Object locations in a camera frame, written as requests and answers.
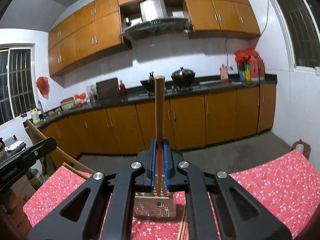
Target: cooking pot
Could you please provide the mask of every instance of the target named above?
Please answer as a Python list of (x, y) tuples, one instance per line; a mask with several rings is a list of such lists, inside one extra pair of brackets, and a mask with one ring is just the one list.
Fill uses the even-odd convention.
[(179, 70), (172, 73), (171, 78), (177, 87), (188, 88), (192, 85), (195, 75), (193, 70), (180, 67)]

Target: range hood duct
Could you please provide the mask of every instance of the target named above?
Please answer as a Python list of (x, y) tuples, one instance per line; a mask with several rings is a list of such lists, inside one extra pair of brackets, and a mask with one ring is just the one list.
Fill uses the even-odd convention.
[(178, 33), (191, 26), (188, 18), (168, 17), (164, 0), (147, 0), (140, 3), (142, 23), (127, 27), (122, 35), (139, 40), (165, 33)]

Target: black countertop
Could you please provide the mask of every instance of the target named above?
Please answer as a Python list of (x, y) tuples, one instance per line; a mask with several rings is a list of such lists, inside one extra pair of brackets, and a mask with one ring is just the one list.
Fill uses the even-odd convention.
[[(193, 84), (192, 90), (186, 89), (182, 91), (172, 90), (171, 84), (172, 82), (166, 82), (167, 91), (165, 94), (165, 98), (177, 98), (183, 96), (191, 96), (197, 94), (207, 94), (211, 92), (231, 90), (236, 88), (244, 88), (259, 86), (261, 84), (276, 84), (277, 76), (273, 74), (266, 74), (266, 79), (258, 82), (247, 83), (246, 86), (243, 84), (232, 84), (231, 82), (239, 82), (239, 76), (229, 75), (229, 82), (221, 82), (220, 76), (210, 76), (210, 77), (198, 77), (195, 78), (195, 82)], [(54, 116), (47, 117), (46, 120), (41, 120), (39, 124), (36, 125), (38, 129), (42, 129), (49, 125), (52, 122), (58, 121), (65, 116), (72, 114), (80, 114), (85, 113), (92, 110), (98, 110), (102, 108), (109, 108), (114, 106), (123, 106), (127, 104), (136, 104), (142, 103), (146, 101), (153, 101), (154, 96), (150, 96), (146, 93), (146, 90), (141, 87), (130, 88), (127, 90), (127, 94), (125, 96), (116, 96), (111, 98), (105, 98), (97, 101), (93, 101), (91, 103), (84, 104), (80, 107), (74, 107), (72, 109), (64, 110), (55, 114)]]

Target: gray tile floor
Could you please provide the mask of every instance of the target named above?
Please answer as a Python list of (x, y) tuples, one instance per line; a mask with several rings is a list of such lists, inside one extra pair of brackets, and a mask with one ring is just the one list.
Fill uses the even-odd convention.
[[(283, 140), (267, 132), (227, 144), (184, 152), (183, 156), (204, 172), (213, 174), (223, 170), (233, 173), (274, 160), (290, 150), (291, 147)], [(134, 162), (135, 158), (136, 156), (82, 155), (79, 162), (94, 171), (112, 174), (118, 172), (124, 164)]]

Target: wooden pole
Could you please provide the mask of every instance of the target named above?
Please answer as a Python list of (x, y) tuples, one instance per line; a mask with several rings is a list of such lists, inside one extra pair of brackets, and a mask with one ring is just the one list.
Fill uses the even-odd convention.
[[(46, 139), (46, 136), (42, 132), (40, 132), (38, 130), (38, 128), (35, 127), (32, 122), (30, 122), (30, 120), (27, 119), (26, 120), (26, 124), (30, 127), (31, 130), (33, 130), (40, 137), (41, 140), (45, 140)], [(75, 160), (74, 158), (72, 158), (71, 156), (66, 154), (64, 151), (62, 151), (59, 147), (56, 148), (56, 151), (62, 157), (64, 157), (68, 161), (72, 162), (73, 164), (77, 165), (79, 168), (83, 169), (85, 172), (88, 172), (88, 173), (91, 173), (91, 174), (95, 173), (95, 171), (93, 171), (92, 169), (90, 169), (87, 166), (83, 165), (82, 163), (78, 162), (77, 160)]]
[(156, 161), (157, 161), (157, 194), (160, 196), (162, 170), (163, 170), (163, 116), (164, 116), (164, 76), (155, 77), (155, 98), (156, 98)]
[(87, 176), (83, 175), (81, 172), (77, 171), (75, 168), (71, 167), (68, 163), (63, 162), (63, 167), (67, 168), (69, 171), (72, 171), (74, 174), (78, 175), (83, 179), (88, 179)]

